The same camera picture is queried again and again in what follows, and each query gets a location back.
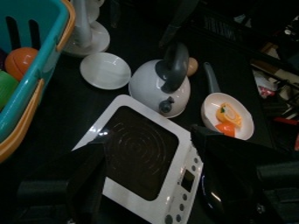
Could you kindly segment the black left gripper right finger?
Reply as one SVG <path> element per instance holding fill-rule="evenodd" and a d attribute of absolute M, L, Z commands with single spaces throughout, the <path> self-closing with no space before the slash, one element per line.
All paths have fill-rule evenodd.
<path fill-rule="evenodd" d="M 299 224 L 299 159 L 198 125 L 205 207 L 218 224 Z"/>

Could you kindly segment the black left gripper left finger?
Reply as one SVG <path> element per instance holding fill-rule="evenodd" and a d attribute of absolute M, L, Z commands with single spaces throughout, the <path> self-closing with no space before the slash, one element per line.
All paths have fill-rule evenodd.
<path fill-rule="evenodd" d="M 87 143 L 21 181 L 14 224 L 95 224 L 104 179 L 104 145 Z"/>

